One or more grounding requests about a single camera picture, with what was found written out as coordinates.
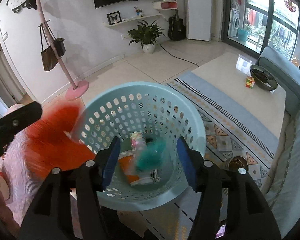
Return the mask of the red white paper cup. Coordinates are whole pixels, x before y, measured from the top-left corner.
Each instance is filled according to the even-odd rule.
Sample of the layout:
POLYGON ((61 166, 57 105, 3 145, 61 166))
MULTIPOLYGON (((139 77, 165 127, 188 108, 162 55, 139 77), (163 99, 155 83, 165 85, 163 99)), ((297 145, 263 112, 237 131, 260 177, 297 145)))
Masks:
POLYGON ((55 167, 67 171, 94 159, 93 152, 70 135, 83 108, 82 102, 60 103, 25 129, 24 158, 29 170, 40 179, 55 167))

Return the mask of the orange trash in basket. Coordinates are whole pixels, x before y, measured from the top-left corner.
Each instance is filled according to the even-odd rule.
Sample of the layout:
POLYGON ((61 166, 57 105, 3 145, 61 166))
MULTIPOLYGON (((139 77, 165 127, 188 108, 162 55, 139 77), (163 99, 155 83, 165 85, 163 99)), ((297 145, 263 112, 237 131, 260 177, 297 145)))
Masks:
POLYGON ((139 184, 139 176, 135 174, 134 156, 123 155, 118 159, 119 166, 131 186, 139 184))

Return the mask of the teal trash piece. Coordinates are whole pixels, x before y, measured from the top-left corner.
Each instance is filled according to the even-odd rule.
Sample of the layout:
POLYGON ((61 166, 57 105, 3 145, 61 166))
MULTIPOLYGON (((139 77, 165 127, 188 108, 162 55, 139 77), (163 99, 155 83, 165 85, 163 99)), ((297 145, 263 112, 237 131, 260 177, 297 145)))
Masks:
POLYGON ((164 140, 153 140, 146 144, 135 161, 135 168, 138 172, 146 172, 160 168, 164 162, 164 151, 166 142, 164 140))

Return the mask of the pink patterned tablecloth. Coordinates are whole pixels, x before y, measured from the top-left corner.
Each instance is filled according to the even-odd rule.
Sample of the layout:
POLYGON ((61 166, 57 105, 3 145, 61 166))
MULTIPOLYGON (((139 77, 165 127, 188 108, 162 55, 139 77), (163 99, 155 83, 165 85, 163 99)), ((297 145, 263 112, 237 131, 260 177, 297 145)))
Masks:
POLYGON ((44 181, 28 168, 23 153, 26 140, 25 130, 18 133, 1 162, 10 196, 8 200, 0 199, 0 219, 14 237, 18 235, 25 213, 44 181))

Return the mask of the grey blue sofa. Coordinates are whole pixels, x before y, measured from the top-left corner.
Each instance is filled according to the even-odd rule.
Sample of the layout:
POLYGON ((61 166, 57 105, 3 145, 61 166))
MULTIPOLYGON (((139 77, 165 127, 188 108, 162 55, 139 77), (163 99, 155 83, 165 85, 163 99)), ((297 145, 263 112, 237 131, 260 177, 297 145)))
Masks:
POLYGON ((267 46, 256 61, 286 92, 285 148, 275 161, 265 198, 283 239, 300 239, 300 69, 267 46))

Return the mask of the brass table leg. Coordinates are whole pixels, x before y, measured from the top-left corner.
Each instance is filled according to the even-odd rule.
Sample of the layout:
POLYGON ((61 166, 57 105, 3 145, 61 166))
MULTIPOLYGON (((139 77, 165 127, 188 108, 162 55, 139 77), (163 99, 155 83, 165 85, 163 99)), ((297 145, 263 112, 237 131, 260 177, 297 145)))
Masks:
POLYGON ((248 172, 248 162, 242 156, 235 156, 227 159, 220 165, 220 168, 228 171, 237 172, 240 168, 243 168, 248 172))

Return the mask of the brown tote bag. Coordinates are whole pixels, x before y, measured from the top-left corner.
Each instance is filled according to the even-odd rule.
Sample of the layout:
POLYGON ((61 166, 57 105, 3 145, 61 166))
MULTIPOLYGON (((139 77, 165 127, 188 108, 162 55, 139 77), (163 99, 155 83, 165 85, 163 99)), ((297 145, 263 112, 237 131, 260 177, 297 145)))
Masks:
POLYGON ((46 49, 43 48, 43 37, 45 38, 46 44, 47 44, 47 39, 45 37, 43 25, 41 24, 39 28, 40 28, 40 42, 42 47, 42 52, 41 52, 42 63, 43 63, 44 71, 49 72, 56 66, 58 60, 51 46, 47 46, 46 49))

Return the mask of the rubik cube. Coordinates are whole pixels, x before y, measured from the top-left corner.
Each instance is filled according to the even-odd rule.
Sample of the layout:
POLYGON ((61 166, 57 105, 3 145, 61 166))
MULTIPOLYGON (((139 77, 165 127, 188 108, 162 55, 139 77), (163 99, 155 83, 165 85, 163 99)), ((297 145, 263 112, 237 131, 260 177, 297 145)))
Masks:
POLYGON ((254 84, 255 84, 255 79, 253 77, 247 76, 245 78, 245 86, 247 88, 253 88, 254 84))

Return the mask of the white coffee table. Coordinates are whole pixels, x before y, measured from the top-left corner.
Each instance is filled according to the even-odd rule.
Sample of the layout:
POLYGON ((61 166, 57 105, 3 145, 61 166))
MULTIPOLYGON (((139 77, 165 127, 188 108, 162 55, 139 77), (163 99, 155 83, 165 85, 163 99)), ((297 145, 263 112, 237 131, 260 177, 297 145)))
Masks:
POLYGON ((247 74, 236 68, 238 59, 237 54, 225 53, 192 72, 244 107, 279 138, 285 113, 285 90, 281 86, 274 92, 263 90, 258 85, 247 88, 247 74))

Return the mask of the small figurine on shelf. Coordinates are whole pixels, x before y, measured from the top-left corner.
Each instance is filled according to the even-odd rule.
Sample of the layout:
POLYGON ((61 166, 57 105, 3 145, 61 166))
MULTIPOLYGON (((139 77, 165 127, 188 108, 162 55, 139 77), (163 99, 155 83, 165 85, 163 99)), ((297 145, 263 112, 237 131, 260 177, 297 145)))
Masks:
POLYGON ((137 15, 139 18, 141 18, 141 17, 144 16, 144 12, 143 12, 142 9, 140 9, 140 8, 138 8, 138 7, 134 7, 134 9, 135 9, 136 15, 137 15))

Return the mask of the teal bucket outside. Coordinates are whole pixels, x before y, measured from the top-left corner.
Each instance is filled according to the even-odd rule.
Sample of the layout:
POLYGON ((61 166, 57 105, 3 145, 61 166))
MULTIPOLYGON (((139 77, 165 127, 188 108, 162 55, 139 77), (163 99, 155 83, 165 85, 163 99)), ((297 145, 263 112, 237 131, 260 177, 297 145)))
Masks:
POLYGON ((249 32, 244 29, 238 29, 238 40, 241 42, 246 42, 249 32))

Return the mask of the white washing machine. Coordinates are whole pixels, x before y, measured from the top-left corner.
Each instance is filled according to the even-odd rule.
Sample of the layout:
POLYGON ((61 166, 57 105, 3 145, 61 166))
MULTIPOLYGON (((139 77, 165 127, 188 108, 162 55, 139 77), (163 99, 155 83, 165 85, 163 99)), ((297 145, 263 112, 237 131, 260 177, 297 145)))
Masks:
POLYGON ((237 36, 239 25, 240 25, 239 11, 236 9, 231 9, 230 10, 229 31, 228 31, 229 38, 237 36))

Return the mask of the white red shelf box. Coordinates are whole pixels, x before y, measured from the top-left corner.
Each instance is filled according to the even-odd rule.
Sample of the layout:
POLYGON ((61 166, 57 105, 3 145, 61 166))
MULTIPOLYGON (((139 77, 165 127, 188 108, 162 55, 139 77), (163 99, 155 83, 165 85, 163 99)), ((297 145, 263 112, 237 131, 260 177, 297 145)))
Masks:
POLYGON ((178 9, 176 1, 155 1, 152 3, 153 8, 156 10, 175 10, 178 9))

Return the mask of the white refrigerator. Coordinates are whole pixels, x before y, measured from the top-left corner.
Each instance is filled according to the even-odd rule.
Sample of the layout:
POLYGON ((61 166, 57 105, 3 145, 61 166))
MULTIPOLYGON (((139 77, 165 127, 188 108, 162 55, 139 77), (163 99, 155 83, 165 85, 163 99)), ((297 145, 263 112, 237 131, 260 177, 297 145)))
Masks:
POLYGON ((211 40, 212 0, 186 0, 187 38, 211 40))

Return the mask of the white wall shelf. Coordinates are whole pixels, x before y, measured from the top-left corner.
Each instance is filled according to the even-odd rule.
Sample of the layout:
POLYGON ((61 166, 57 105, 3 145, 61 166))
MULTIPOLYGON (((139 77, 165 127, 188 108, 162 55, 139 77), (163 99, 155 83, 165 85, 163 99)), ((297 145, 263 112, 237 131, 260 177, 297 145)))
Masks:
POLYGON ((129 18, 129 19, 123 19, 121 22, 117 22, 114 24, 108 24, 108 23, 103 23, 103 25, 107 28, 112 28, 121 24, 125 24, 128 22, 133 22, 133 21, 139 21, 139 20, 145 20, 146 18, 151 18, 151 17, 157 17, 157 16, 162 16, 162 14, 153 14, 153 15, 146 15, 142 17, 134 17, 134 18, 129 18))

